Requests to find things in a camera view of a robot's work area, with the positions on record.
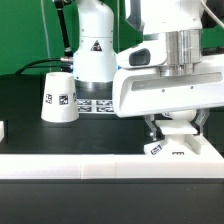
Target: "black cable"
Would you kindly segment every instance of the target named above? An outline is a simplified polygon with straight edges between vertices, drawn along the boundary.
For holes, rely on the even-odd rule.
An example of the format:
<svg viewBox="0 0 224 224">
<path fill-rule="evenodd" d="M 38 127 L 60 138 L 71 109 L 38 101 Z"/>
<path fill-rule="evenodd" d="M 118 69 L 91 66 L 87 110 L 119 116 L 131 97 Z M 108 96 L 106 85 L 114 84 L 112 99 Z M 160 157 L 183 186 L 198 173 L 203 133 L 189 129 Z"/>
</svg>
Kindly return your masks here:
<svg viewBox="0 0 224 224">
<path fill-rule="evenodd" d="M 46 63 L 46 62 L 56 62 L 56 61 L 60 61 L 60 58 L 49 58 L 49 59 L 43 59 L 43 60 L 39 60 L 39 61 L 31 62 L 31 63 L 25 65 L 23 68 L 17 70 L 17 71 L 15 72 L 15 75 L 20 75 L 20 74 L 22 74 L 22 72 L 23 72 L 24 70 L 26 70 L 27 68 L 30 68 L 30 67 L 33 66 L 33 65 L 42 64 L 42 63 Z"/>
</svg>

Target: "white block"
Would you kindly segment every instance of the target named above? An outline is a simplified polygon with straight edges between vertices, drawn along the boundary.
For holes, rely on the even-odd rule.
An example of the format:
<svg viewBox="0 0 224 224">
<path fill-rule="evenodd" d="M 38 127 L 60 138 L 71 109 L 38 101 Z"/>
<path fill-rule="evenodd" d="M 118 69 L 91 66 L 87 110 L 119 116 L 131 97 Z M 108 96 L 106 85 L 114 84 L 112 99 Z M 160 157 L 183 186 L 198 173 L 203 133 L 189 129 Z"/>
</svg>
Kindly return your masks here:
<svg viewBox="0 0 224 224">
<path fill-rule="evenodd" d="M 3 123 L 3 121 L 0 121 L 0 142 L 2 141 L 4 136 L 5 136 L 5 134 L 4 134 L 4 123 Z"/>
</svg>

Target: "metal bracket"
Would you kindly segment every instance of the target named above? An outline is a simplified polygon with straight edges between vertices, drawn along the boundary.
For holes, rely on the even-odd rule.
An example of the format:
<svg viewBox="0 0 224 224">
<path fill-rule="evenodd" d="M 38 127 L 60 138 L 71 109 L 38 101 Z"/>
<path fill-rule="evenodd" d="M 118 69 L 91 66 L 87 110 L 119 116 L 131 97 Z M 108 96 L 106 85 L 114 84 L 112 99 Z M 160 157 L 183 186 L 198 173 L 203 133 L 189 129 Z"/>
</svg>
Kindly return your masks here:
<svg viewBox="0 0 224 224">
<path fill-rule="evenodd" d="M 209 109 L 200 109 L 199 115 L 195 121 L 195 128 L 198 130 L 198 135 L 203 135 L 204 124 L 209 117 Z"/>
<path fill-rule="evenodd" d="M 155 115 L 145 115 L 144 119 L 151 130 L 150 136 L 152 137 L 152 140 L 155 142 L 163 139 L 164 135 L 162 134 L 161 129 L 155 123 Z"/>
</svg>

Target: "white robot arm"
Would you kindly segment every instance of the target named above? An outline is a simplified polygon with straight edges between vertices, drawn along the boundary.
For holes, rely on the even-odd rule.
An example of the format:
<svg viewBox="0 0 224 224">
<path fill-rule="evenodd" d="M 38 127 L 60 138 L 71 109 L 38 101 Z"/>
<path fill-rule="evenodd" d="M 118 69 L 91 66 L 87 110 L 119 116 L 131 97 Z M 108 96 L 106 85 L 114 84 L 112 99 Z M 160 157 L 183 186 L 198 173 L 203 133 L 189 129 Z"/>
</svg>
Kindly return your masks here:
<svg viewBox="0 0 224 224">
<path fill-rule="evenodd" d="M 127 21 L 143 30 L 144 41 L 118 55 L 122 69 L 113 83 L 115 113 L 145 117 L 154 141 L 145 145 L 147 154 L 171 160 L 177 154 L 204 158 L 201 149 L 206 140 L 201 134 L 207 108 L 224 106 L 224 55 L 201 56 L 201 1 L 127 0 L 126 4 Z M 194 128 L 189 122 L 196 110 L 200 113 Z M 160 113 L 174 120 L 155 120 Z"/>
<path fill-rule="evenodd" d="M 138 3 L 144 41 L 118 55 L 122 69 L 113 83 L 118 116 L 223 106 L 224 55 L 201 56 L 200 0 Z"/>
<path fill-rule="evenodd" d="M 111 86 L 117 71 L 113 12 L 99 0 L 76 0 L 76 3 L 79 13 L 79 48 L 73 57 L 76 83 L 89 88 Z"/>
</svg>

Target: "black table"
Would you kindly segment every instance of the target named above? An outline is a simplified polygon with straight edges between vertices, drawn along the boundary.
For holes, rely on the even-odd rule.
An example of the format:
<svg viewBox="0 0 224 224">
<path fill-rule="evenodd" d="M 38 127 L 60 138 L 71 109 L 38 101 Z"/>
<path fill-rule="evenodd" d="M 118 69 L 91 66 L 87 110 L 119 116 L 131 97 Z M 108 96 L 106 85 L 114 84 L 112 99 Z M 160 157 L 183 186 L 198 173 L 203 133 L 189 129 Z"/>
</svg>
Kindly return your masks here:
<svg viewBox="0 0 224 224">
<path fill-rule="evenodd" d="M 1 154 L 142 154 L 141 117 L 80 114 L 68 124 L 40 118 L 44 76 L 0 77 Z M 111 91 L 77 89 L 78 98 L 111 99 Z M 0 221 L 12 223 L 224 222 L 224 181 L 209 179 L 1 180 Z"/>
</svg>

